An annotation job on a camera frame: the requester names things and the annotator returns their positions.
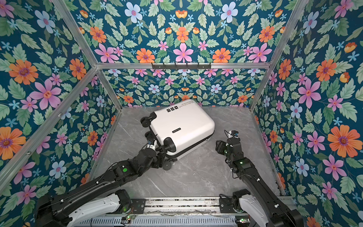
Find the white black suitcase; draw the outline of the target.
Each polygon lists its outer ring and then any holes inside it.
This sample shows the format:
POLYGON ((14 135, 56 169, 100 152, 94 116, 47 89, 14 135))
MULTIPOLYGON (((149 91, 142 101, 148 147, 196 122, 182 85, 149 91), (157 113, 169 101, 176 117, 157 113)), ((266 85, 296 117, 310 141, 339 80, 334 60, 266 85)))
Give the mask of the white black suitcase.
POLYGON ((166 157, 170 169, 174 162, 206 143, 215 132, 215 122, 195 101, 188 99, 141 118, 148 141, 157 148, 168 146, 166 157))

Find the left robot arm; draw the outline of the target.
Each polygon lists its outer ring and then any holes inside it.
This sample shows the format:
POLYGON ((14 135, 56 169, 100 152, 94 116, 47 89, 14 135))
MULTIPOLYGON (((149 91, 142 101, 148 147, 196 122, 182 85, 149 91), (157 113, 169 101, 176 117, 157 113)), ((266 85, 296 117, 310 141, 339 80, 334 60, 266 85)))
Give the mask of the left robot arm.
POLYGON ((101 176, 68 193, 41 197, 36 204, 36 226, 71 227, 101 214, 129 213, 131 198, 120 187, 150 168, 160 168, 165 155, 163 147, 146 147, 134 158, 112 164, 101 176))

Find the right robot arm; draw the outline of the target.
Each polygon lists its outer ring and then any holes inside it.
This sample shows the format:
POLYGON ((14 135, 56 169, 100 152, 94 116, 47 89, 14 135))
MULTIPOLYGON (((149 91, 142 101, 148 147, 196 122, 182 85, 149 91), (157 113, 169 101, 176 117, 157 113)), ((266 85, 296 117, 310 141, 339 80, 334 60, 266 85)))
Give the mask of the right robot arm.
POLYGON ((251 227, 303 227, 303 218, 297 209, 290 209, 268 187, 256 166, 243 151, 240 138, 216 141, 216 152, 226 157, 225 163, 233 176, 242 180, 246 189, 225 196, 236 212, 246 212, 252 219, 251 227))

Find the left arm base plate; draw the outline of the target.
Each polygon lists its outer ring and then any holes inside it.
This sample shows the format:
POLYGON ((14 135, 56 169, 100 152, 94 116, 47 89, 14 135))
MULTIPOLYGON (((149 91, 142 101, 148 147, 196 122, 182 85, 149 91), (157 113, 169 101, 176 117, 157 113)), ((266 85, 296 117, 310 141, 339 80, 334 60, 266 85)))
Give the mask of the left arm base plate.
POLYGON ((131 199, 125 214, 143 214, 146 207, 146 199, 131 199))

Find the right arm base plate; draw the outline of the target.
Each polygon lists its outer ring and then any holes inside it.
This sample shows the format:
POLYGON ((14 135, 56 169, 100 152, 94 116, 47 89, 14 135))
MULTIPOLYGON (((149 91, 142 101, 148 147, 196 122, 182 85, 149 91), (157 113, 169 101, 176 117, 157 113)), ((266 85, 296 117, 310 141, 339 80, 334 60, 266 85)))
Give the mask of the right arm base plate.
POLYGON ((221 213, 243 213, 244 210, 232 198, 220 197, 219 209, 221 213))

